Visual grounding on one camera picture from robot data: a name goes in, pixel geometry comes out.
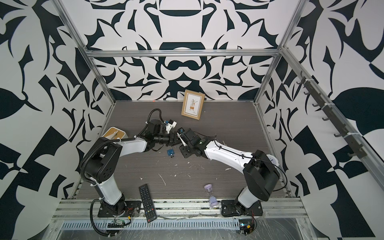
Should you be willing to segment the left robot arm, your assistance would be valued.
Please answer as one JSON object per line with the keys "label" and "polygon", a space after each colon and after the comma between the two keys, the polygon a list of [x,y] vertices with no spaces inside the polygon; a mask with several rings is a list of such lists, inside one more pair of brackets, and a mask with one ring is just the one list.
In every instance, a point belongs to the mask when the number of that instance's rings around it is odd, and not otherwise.
{"label": "left robot arm", "polygon": [[139,134],[123,139],[100,137],[85,154],[80,163],[81,178],[97,190],[106,216],[120,217],[129,211],[114,177],[120,158],[148,152],[156,144],[167,147],[180,144],[177,132],[173,131],[176,125],[173,120],[165,121],[160,109],[154,109]]}

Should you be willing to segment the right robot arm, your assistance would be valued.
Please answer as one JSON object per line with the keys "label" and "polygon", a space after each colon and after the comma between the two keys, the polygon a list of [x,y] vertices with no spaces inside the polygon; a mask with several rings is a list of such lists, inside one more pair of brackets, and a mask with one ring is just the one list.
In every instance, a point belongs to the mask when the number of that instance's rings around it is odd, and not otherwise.
{"label": "right robot arm", "polygon": [[244,175],[247,186],[236,199],[239,207],[247,210],[257,201],[269,200],[283,172],[275,156],[260,150],[254,153],[236,150],[219,143],[215,137],[200,137],[191,129],[180,128],[178,136],[182,142],[180,150],[184,158],[195,155],[218,161]]}

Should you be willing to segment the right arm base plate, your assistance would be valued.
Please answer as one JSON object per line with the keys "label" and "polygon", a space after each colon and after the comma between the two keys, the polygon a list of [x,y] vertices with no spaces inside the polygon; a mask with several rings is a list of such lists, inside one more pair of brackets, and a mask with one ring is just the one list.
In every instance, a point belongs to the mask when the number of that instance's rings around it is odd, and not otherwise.
{"label": "right arm base plate", "polygon": [[237,216],[262,216],[263,208],[260,201],[256,201],[250,208],[241,205],[237,200],[222,200],[221,215],[225,218]]}

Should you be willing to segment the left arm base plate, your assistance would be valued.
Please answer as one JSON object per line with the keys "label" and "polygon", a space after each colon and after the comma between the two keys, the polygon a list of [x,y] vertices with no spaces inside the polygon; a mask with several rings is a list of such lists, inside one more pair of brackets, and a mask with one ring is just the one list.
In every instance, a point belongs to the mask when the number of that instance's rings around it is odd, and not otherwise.
{"label": "left arm base plate", "polygon": [[99,218],[135,217],[140,213],[141,201],[119,201],[115,205],[109,205],[105,201],[99,207]]}

